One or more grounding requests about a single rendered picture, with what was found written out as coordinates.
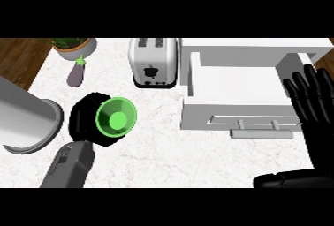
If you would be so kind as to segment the white open drawer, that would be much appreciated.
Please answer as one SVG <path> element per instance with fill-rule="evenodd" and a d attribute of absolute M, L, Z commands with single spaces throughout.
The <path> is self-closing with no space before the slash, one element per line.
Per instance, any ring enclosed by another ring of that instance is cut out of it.
<path fill-rule="evenodd" d="M 199 53 L 190 54 L 190 104 L 289 105 L 276 70 L 272 67 L 202 66 Z"/>

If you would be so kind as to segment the white cabinet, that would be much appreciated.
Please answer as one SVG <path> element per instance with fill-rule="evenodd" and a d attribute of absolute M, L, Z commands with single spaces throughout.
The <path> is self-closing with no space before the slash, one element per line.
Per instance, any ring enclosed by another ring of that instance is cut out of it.
<path fill-rule="evenodd" d="M 315 63 L 332 49 L 328 38 L 182 38 L 180 85 L 187 85 L 192 52 L 204 55 L 207 66 L 275 67 L 288 53 L 306 53 Z"/>

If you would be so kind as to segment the green cup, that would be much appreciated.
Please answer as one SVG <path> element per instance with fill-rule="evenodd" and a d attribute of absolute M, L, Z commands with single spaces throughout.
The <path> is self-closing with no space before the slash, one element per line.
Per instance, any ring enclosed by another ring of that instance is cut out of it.
<path fill-rule="evenodd" d="M 94 124 L 97 131 L 106 137 L 119 138 L 124 136 L 136 121 L 136 107 L 127 98 L 114 97 L 100 104 L 94 115 Z"/>

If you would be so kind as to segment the silver toaster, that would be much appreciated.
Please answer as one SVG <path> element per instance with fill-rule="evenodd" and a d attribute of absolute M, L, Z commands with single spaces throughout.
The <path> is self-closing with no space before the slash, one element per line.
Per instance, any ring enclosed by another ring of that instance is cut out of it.
<path fill-rule="evenodd" d="M 174 38 L 131 38 L 128 63 L 139 88 L 171 88 L 177 80 L 179 51 Z"/>

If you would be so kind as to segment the large grey cylinder appliance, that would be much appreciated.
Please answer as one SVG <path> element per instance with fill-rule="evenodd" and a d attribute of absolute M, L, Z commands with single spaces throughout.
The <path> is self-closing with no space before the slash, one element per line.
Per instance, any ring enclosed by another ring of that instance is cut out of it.
<path fill-rule="evenodd" d="M 60 105 L 40 99 L 0 76 L 0 146 L 31 154 L 49 145 L 63 120 Z"/>

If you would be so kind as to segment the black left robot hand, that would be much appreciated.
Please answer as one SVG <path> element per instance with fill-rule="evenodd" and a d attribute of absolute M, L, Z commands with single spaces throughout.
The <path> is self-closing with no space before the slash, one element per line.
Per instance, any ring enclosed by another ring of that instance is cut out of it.
<path fill-rule="evenodd" d="M 74 104 L 68 125 L 74 141 L 90 141 L 103 147 L 109 147 L 117 143 L 118 138 L 106 137 L 94 124 L 96 111 L 100 104 L 109 99 L 109 95 L 93 92 Z"/>

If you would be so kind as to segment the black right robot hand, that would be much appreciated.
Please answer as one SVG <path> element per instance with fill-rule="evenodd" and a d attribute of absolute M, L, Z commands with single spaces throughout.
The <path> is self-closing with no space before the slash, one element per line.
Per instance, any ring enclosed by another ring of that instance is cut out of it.
<path fill-rule="evenodd" d="M 284 79 L 295 114 L 301 123 L 309 158 L 316 170 L 334 176 L 334 80 L 323 68 L 304 65 Z"/>

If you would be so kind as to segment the potted green plant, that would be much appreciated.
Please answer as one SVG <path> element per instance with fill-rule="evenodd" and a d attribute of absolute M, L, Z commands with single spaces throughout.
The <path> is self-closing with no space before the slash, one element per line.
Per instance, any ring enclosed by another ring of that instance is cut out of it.
<path fill-rule="evenodd" d="M 59 49 L 53 47 L 60 57 L 68 61 L 75 61 L 80 57 L 87 58 L 96 49 L 96 38 L 87 38 L 84 42 L 72 48 Z"/>

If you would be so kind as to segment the purple eggplant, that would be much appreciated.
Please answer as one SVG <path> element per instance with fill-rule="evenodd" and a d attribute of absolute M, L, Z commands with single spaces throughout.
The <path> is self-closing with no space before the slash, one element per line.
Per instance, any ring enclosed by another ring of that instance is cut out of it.
<path fill-rule="evenodd" d="M 66 79 L 66 84 L 69 87 L 78 87 L 84 81 L 84 65 L 84 56 L 80 56 L 74 61 L 74 67 Z"/>

